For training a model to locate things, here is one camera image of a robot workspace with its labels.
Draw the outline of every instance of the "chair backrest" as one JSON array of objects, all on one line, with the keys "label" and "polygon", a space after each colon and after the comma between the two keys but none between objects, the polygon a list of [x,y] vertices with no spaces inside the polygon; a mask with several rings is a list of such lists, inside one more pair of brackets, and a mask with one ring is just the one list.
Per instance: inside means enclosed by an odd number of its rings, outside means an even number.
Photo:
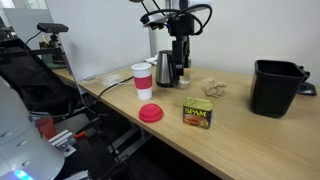
[{"label": "chair backrest", "polygon": [[[0,53],[25,51],[20,39],[1,42],[0,47]],[[38,56],[0,59],[0,76],[18,92],[29,111],[70,113],[71,96],[66,85]]]}]

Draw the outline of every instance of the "white paper cup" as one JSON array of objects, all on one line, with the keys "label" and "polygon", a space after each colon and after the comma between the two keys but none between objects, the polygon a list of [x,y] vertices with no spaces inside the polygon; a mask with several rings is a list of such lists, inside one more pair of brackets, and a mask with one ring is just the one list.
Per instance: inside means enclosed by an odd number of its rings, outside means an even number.
[{"label": "white paper cup", "polygon": [[134,84],[138,97],[141,100],[148,100],[152,97],[152,73],[151,64],[139,63],[131,66]]}]

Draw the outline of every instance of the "red cup lid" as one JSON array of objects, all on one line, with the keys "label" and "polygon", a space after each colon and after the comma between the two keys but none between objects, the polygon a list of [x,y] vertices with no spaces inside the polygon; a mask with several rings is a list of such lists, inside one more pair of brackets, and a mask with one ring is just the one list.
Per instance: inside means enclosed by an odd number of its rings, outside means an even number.
[{"label": "red cup lid", "polygon": [[162,118],[162,109],[156,104],[146,104],[139,111],[139,118],[144,122],[156,122]]}]

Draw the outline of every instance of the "black plastic container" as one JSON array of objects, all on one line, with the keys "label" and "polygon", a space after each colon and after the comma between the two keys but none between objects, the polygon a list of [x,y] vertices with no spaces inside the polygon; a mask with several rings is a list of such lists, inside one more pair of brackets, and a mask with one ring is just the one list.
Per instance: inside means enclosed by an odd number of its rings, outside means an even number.
[{"label": "black plastic container", "polygon": [[251,111],[273,118],[282,117],[304,79],[304,71],[294,63],[257,60],[251,85]]}]

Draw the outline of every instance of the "crumpled paper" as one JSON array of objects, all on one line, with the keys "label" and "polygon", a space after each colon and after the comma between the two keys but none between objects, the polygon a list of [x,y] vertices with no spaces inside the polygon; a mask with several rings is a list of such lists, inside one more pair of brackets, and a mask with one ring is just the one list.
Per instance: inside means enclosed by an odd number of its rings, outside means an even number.
[{"label": "crumpled paper", "polygon": [[214,78],[207,78],[203,80],[204,91],[207,96],[220,97],[222,96],[227,84],[218,82]]}]

